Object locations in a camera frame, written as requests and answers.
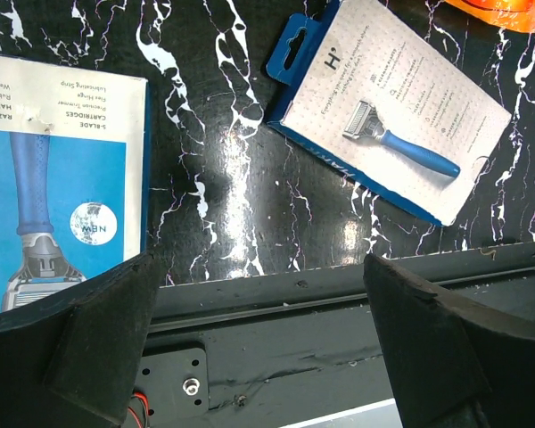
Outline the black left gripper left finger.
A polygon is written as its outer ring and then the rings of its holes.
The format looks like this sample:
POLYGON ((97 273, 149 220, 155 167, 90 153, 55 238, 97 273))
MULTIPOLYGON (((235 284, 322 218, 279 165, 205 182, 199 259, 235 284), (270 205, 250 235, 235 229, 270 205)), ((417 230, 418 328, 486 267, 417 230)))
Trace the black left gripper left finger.
POLYGON ((118 427, 162 276, 157 249, 0 314, 0 427, 118 427))

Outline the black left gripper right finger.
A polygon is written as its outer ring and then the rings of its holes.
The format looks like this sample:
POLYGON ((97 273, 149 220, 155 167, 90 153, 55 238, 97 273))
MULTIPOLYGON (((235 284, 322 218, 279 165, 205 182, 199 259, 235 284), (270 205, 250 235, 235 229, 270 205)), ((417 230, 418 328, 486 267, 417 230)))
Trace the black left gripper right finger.
POLYGON ((368 255, 364 283, 405 427, 535 427, 535 322, 368 255))

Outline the blue Harry's razor box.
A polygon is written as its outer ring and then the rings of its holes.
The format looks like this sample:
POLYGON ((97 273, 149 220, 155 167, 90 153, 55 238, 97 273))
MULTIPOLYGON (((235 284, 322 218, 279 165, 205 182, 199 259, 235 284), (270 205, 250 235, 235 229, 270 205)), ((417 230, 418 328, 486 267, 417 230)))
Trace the blue Harry's razor box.
POLYGON ((146 246, 145 78, 0 55, 0 313, 146 246))

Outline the orange razor pack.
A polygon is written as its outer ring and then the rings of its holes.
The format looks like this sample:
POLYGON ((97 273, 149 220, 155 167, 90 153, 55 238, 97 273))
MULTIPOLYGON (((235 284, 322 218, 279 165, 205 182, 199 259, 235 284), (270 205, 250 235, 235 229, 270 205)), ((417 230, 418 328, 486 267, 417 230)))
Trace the orange razor pack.
POLYGON ((446 0, 481 21, 519 33, 535 32, 535 0, 446 0))

